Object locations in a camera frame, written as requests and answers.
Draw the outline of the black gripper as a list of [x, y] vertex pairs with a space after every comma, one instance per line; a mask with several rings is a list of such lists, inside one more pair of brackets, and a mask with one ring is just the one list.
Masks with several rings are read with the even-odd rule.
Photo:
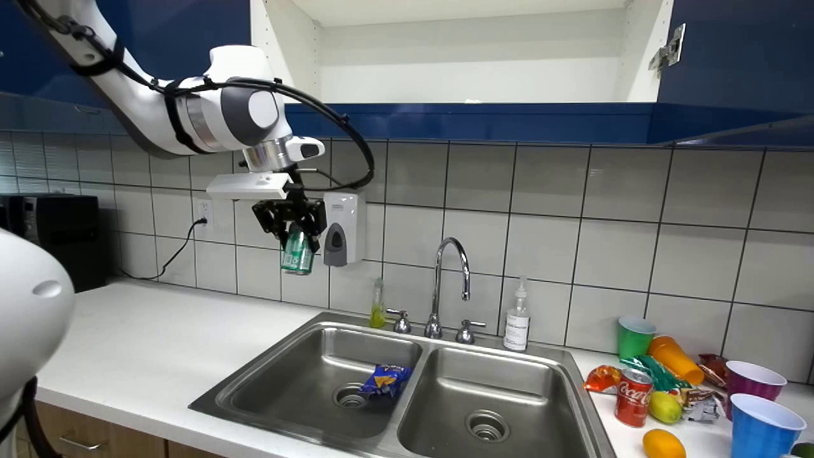
[[325, 207], [320, 199], [311, 202], [303, 192], [288, 193], [282, 202], [259, 202], [252, 207], [263, 232], [277, 243], [279, 249], [296, 227], [303, 230], [307, 249], [317, 255], [320, 235], [325, 230]]

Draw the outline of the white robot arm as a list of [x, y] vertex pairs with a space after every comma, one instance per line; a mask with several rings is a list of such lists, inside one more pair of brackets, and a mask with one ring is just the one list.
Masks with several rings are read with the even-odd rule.
[[[285, 105], [296, 100], [338, 129], [350, 128], [346, 117], [274, 80], [257, 45], [217, 45], [204, 75], [158, 80], [128, 51], [96, 0], [14, 2], [147, 152], [240, 152], [247, 170], [218, 176], [207, 192], [249, 202], [259, 227], [292, 257], [292, 271], [311, 271], [325, 230], [325, 203], [317, 188], [303, 184], [299, 165], [320, 157], [325, 145], [296, 136]], [[31, 418], [37, 371], [60, 347], [70, 315], [73, 282], [67, 267], [36, 243], [2, 230], [0, 458], [14, 458], [14, 427]]]

